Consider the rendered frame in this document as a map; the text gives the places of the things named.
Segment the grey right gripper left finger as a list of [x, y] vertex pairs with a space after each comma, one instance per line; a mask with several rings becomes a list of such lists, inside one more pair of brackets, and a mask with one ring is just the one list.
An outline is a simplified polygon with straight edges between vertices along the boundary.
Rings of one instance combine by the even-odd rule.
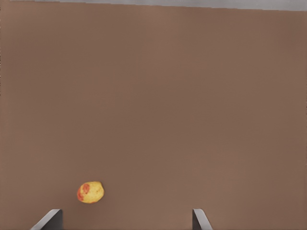
[[30, 230], [63, 230], [63, 211], [50, 210]]

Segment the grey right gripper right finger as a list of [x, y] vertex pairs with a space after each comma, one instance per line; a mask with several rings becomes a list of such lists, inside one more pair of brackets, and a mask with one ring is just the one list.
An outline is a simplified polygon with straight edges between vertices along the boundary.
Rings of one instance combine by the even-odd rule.
[[205, 212], [200, 208], [192, 210], [192, 230], [213, 230]]

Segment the yellow potato with red patch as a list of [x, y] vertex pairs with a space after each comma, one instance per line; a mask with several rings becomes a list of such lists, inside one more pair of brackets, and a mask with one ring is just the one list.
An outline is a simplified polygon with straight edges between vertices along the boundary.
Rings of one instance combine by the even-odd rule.
[[105, 195], [103, 185], [99, 181], [85, 182], [77, 191], [77, 199], [86, 204], [98, 202]]

